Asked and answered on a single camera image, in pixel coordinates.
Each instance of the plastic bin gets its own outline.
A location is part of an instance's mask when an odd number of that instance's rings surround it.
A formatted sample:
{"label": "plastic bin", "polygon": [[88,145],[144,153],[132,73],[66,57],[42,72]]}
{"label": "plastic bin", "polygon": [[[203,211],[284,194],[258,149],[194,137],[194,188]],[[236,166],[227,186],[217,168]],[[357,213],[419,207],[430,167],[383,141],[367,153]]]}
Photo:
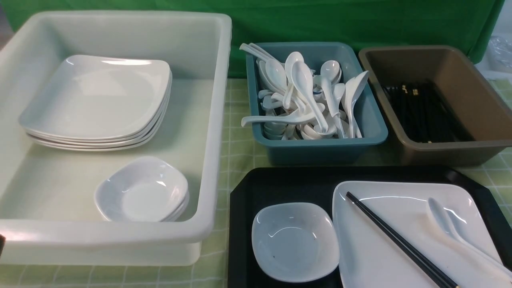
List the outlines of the plastic bin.
{"label": "plastic bin", "polygon": [[[231,19],[222,14],[61,11],[30,18],[0,51],[0,234],[8,239],[2,263],[197,261],[214,226],[230,41]],[[75,54],[169,63],[169,105],[150,142],[91,153],[43,147],[25,135],[20,113]],[[185,175],[185,212],[176,222],[104,221],[94,205],[97,186],[144,155]]]}
{"label": "plastic bin", "polygon": [[[512,112],[474,65],[448,46],[367,48],[359,52],[394,132],[402,164],[481,164],[512,146]],[[381,84],[431,79],[476,141],[417,143],[403,130]]]}
{"label": "plastic bin", "polygon": [[[325,61],[336,60],[341,65],[344,83],[362,73],[354,51],[343,43],[260,43],[258,45],[283,63],[291,52],[298,51],[304,56],[304,61],[309,68],[318,72]],[[261,86],[255,60],[256,58],[252,55],[248,54],[246,57],[251,115],[265,115],[258,102],[258,91]],[[352,163],[366,149],[384,142],[388,136],[388,129],[370,87],[366,86],[363,90],[355,105],[354,115],[363,138],[282,141],[265,138],[263,124],[253,124],[252,131],[256,141],[267,148],[269,160],[273,165]]]}

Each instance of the black serving tray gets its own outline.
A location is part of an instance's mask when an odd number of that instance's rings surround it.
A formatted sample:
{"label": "black serving tray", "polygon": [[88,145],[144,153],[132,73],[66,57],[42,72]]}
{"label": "black serving tray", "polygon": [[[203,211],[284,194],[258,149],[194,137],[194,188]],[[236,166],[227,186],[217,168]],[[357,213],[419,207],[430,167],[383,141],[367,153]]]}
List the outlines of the black serving tray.
{"label": "black serving tray", "polygon": [[338,268],[322,279],[307,283],[270,278],[254,257],[251,229],[261,209],[287,202],[314,203],[332,218],[334,189],[348,180],[448,183],[464,188],[473,197],[503,264],[512,269],[512,229],[492,194],[453,169],[442,166],[259,168],[250,171],[230,196],[228,287],[342,287]]}

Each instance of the teal plastic tray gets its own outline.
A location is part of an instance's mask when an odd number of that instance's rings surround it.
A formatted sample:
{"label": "teal plastic tray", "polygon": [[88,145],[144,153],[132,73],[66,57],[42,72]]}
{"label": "teal plastic tray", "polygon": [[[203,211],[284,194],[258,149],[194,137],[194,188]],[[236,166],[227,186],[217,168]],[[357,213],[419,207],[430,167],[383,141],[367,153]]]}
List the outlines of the teal plastic tray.
{"label": "teal plastic tray", "polygon": [[[309,68],[316,71],[320,71],[325,61],[336,60],[343,70],[344,83],[362,72],[354,51],[343,43],[299,42],[259,43],[258,45],[283,63],[291,52],[298,51],[304,56],[304,61]],[[246,63],[251,115],[264,115],[258,101],[261,85],[256,57],[248,54]],[[269,160],[273,165],[347,164],[356,161],[369,147],[384,142],[388,136],[388,129],[368,85],[355,105],[354,115],[363,138],[270,140],[263,135],[263,124],[253,124],[252,132],[255,140],[267,148]]]}

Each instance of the green backdrop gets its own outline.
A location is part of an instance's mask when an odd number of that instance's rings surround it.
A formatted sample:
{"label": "green backdrop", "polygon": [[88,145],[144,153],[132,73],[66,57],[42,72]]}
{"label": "green backdrop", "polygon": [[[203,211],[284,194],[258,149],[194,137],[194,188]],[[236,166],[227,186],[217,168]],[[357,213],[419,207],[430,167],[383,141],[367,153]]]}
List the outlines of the green backdrop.
{"label": "green backdrop", "polygon": [[183,10],[233,20],[230,76],[246,42],[334,41],[363,47],[444,44],[481,60],[504,0],[1,0],[13,29],[48,10]]}

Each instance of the tabletop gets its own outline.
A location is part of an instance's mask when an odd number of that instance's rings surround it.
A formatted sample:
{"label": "tabletop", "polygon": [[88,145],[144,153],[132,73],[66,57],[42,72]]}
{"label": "tabletop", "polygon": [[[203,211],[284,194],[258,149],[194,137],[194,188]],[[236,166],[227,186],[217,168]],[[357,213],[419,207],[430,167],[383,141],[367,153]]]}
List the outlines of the tabletop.
{"label": "tabletop", "polygon": [[[512,107],[512,85],[507,79],[489,81]],[[247,80],[229,79],[224,107],[218,201],[212,234],[203,241],[201,256],[192,266],[59,266],[0,265],[1,287],[61,288],[220,288],[227,281],[229,193],[250,170],[270,167],[265,148],[256,143],[251,127],[242,128],[249,115]],[[363,154],[355,166],[394,165],[396,155],[385,143]],[[512,148],[487,163],[456,168],[488,187],[512,224]]]}

